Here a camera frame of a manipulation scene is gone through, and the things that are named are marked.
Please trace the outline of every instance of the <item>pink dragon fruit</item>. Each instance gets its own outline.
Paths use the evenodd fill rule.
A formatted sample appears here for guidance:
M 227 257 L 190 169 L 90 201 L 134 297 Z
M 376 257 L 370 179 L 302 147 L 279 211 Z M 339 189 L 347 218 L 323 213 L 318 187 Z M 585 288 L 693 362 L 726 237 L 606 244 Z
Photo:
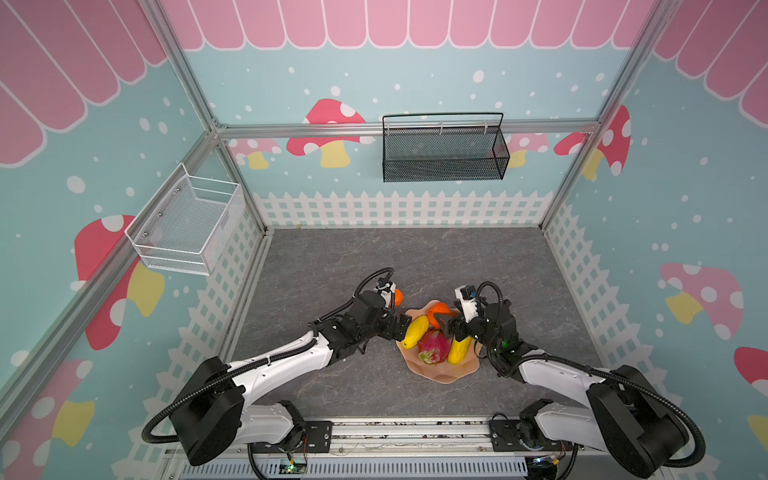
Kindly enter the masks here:
M 419 340 L 419 359 L 424 363 L 443 363 L 451 352 L 451 340 L 441 330 L 431 329 Z

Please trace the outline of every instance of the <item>pink mushroom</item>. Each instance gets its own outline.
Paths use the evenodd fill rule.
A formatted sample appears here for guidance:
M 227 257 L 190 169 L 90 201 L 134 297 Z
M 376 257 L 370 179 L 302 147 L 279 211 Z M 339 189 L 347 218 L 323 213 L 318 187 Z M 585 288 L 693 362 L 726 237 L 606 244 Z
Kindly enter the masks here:
M 603 134 L 598 147 L 587 159 L 587 163 L 581 170 L 581 174 L 588 180 L 595 181 L 598 178 L 598 165 L 605 158 L 613 175 L 618 175 L 627 164 L 629 147 L 631 142 L 632 125 L 629 110 L 623 105 L 616 113 L 608 130 Z M 557 155 L 574 154 L 581 148 L 586 135 L 573 133 L 554 146 Z
M 354 108 L 338 100 L 324 98 L 319 100 L 307 114 L 304 124 L 362 124 L 366 121 Z M 345 141 L 371 144 L 373 137 L 318 137 L 291 138 L 288 151 L 298 157 L 311 154 L 318 148 L 323 152 L 320 165 L 325 168 L 342 168 L 351 161 L 344 149 Z
M 264 158 L 263 152 L 271 154 L 283 152 L 272 138 L 241 138 L 239 140 L 233 138 L 228 145 L 237 164 L 245 165 L 247 158 L 251 170 L 269 168 L 270 163 Z
M 689 325 L 694 317 L 707 311 L 715 333 L 724 340 L 741 326 L 744 299 L 736 277 L 727 270 L 683 263 L 661 266 L 662 288 L 671 285 L 681 290 L 667 298 L 667 306 L 681 323 Z
M 5 480 L 37 480 L 48 463 L 51 440 L 74 447 L 82 439 L 96 411 L 93 402 L 67 399 L 93 368 L 90 360 L 62 363 L 2 446 Z
M 546 134 L 511 134 L 507 135 L 510 168 L 525 165 L 525 152 L 536 151 L 543 154 L 549 150 L 549 138 Z
M 751 386 L 768 396 L 768 352 L 743 346 L 733 354 L 733 363 Z
M 78 266 L 79 290 L 91 278 L 115 244 L 123 237 L 123 229 L 133 219 L 130 215 L 114 215 L 88 224 L 74 239 L 74 259 Z M 137 258 L 107 297 L 94 319 L 85 328 L 88 344 L 94 350 L 105 349 L 118 337 L 123 324 L 127 299 L 149 316 L 163 294 L 165 277 L 151 272 Z

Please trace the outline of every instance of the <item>basket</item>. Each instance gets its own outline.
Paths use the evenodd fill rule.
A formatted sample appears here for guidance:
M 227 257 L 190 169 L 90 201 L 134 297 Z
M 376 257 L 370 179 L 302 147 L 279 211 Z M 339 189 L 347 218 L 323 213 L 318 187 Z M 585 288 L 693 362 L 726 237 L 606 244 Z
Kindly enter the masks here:
M 450 120 L 402 120 L 415 116 L 449 116 Z M 503 179 L 509 162 L 502 134 L 503 118 L 502 113 L 385 115 L 384 181 Z
M 148 268 L 210 275 L 244 208 L 239 184 L 179 164 L 125 234 Z

